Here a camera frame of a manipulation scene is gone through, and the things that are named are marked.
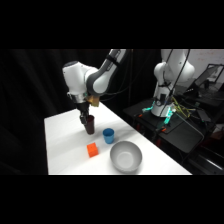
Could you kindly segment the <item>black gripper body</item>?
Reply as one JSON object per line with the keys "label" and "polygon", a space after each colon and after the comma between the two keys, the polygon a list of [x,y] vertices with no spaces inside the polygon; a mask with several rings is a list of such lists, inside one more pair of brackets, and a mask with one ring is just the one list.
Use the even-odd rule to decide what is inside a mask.
{"label": "black gripper body", "polygon": [[82,102],[78,102],[78,101],[74,101],[76,108],[80,111],[80,114],[82,116],[89,116],[89,106],[90,103],[86,100],[82,101]]}

